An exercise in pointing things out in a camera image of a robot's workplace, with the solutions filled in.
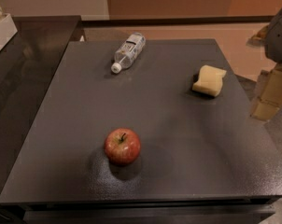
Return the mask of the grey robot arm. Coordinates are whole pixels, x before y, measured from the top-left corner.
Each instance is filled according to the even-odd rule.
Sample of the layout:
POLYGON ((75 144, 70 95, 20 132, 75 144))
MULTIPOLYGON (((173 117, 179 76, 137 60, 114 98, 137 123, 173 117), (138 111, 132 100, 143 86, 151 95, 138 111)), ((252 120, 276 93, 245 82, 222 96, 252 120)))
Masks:
POLYGON ((275 67, 270 72, 261 71, 250 116, 267 121, 282 107, 282 8, 269 24, 264 48, 266 57, 275 62, 275 67))

